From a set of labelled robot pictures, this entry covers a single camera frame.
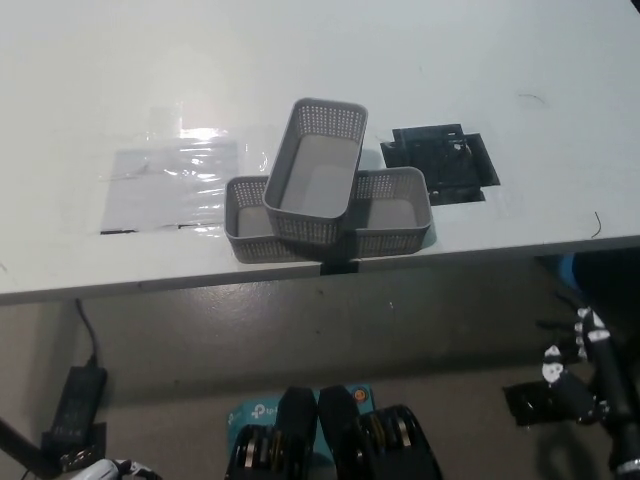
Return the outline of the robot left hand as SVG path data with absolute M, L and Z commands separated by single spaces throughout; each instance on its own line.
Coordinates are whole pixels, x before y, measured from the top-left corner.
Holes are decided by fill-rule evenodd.
M 121 480 L 125 477 L 161 480 L 154 470 L 140 462 L 119 459 L 101 459 L 71 477 L 71 480 Z

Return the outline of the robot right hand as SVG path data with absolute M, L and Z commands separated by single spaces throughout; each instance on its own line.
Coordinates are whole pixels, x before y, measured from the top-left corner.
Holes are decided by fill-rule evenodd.
M 559 344 L 543 354 L 541 373 L 565 412 L 578 423 L 602 425 L 612 441 L 609 469 L 616 479 L 639 477 L 639 394 L 611 331 L 590 307 L 576 310 L 578 357 L 590 363 L 590 384 L 571 373 Z

